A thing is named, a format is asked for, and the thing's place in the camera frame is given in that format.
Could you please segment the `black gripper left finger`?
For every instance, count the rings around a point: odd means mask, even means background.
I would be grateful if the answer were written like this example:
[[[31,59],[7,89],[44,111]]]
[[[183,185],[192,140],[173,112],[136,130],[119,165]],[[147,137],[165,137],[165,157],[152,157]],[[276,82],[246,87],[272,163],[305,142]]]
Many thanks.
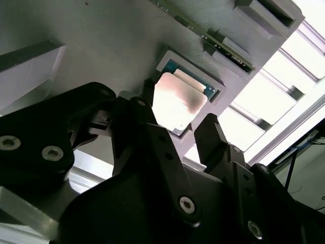
[[[62,221],[137,215],[199,225],[201,208],[168,131],[141,97],[117,97],[92,82],[1,118],[1,185],[19,194],[62,186],[74,150],[112,138],[117,173],[76,197]]]

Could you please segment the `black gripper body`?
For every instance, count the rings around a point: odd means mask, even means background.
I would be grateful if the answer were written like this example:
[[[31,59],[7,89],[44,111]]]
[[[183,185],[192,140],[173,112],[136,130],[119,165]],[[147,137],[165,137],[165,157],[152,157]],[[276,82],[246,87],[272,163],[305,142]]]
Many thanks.
[[[243,243],[229,190],[185,167],[202,209],[196,228],[168,213],[160,191],[140,173],[114,176],[74,199],[61,217],[59,243]]]

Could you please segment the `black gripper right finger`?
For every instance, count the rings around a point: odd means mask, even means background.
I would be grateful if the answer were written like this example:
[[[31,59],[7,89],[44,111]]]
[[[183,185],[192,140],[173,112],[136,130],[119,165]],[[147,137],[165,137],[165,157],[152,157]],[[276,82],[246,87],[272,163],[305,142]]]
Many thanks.
[[[247,165],[215,114],[206,115],[194,137],[204,172],[231,192],[239,243],[324,243],[324,215],[296,201],[266,166]]]

